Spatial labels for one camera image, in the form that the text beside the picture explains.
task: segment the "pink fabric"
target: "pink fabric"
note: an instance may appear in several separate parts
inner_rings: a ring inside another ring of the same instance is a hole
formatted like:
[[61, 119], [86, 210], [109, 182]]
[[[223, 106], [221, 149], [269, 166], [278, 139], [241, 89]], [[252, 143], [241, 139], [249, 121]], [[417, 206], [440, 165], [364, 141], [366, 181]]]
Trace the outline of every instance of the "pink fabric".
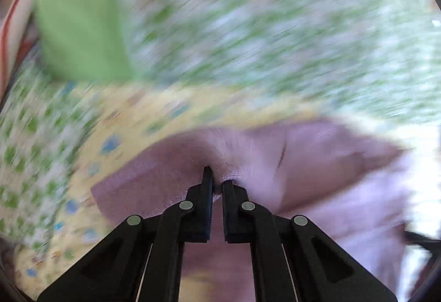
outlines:
[[[393, 165], [401, 154], [390, 143], [358, 136], [328, 119], [243, 131], [199, 129], [145, 149], [96, 184], [92, 194], [115, 224], [131, 214], [154, 216], [181, 201], [209, 165], [218, 184], [234, 179], [251, 201], [273, 213], [311, 218], [394, 290], [404, 253], [400, 225], [405, 191], [381, 173], [356, 183]], [[211, 240], [186, 246], [183, 273], [203, 270], [212, 276], [210, 301], [254, 301], [248, 247], [225, 244], [219, 200], [213, 209]]]

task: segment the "crumpled cloth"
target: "crumpled cloth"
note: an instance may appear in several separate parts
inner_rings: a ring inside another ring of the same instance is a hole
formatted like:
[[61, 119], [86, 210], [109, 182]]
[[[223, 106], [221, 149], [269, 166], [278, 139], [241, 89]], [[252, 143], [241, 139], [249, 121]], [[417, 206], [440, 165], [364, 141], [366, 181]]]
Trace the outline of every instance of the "crumpled cloth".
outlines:
[[[409, 163], [397, 146], [320, 118], [173, 135], [91, 191], [115, 224], [131, 214], [154, 216], [183, 200], [209, 165], [217, 185], [233, 179], [274, 214], [308, 216], [394, 291], [404, 254]], [[182, 275], [195, 273], [206, 276], [207, 301], [254, 301], [249, 247], [224, 242], [220, 200], [213, 203], [210, 241], [185, 247]]]

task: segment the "red stripe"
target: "red stripe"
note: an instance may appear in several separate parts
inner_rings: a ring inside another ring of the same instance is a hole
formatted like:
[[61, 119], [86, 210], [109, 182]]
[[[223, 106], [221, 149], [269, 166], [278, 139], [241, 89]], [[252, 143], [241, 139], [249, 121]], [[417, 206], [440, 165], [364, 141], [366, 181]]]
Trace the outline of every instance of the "red stripe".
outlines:
[[18, 49], [18, 53], [17, 53], [17, 59], [15, 60], [14, 63], [14, 69], [19, 67], [20, 64], [24, 61], [24, 59], [26, 58], [27, 54], [30, 52], [32, 46], [34, 45], [35, 40], [28, 40], [28, 39], [24, 39], [23, 42], [21, 42], [20, 48]]
[[0, 97], [4, 93], [4, 89], [6, 88], [7, 84], [7, 34], [9, 32], [10, 27], [10, 21], [12, 20], [12, 16], [14, 14], [15, 9], [17, 8], [18, 2], [20, 0], [14, 0], [12, 3], [12, 6], [8, 12], [8, 15], [6, 17], [6, 20], [3, 25], [3, 31], [1, 32], [0, 37], [0, 45], [3, 47], [2, 49], [2, 55], [0, 57]]

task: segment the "green cloth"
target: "green cloth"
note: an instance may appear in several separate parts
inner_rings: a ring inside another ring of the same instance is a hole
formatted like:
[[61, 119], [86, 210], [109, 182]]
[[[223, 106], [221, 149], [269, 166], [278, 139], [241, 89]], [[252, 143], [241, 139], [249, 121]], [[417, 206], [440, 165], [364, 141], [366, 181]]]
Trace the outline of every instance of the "green cloth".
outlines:
[[37, 0], [36, 16], [45, 61], [56, 78], [132, 77], [116, 0]]

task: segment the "pink cloth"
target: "pink cloth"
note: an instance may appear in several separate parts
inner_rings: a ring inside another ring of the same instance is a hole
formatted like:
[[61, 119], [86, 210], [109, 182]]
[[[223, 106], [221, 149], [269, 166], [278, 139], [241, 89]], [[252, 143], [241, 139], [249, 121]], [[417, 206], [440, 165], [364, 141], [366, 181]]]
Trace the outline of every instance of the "pink cloth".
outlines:
[[[358, 136], [328, 119], [250, 130], [199, 129], [145, 149], [96, 184], [92, 194], [115, 224], [132, 214], [150, 217], [181, 201], [209, 165], [218, 184], [234, 179], [251, 201], [273, 213], [307, 215], [394, 290], [404, 253], [405, 193], [399, 181], [355, 183], [401, 154], [388, 142]], [[186, 246], [183, 274], [209, 272], [210, 301], [254, 301], [248, 247], [225, 244], [221, 208], [215, 201], [210, 242]]]

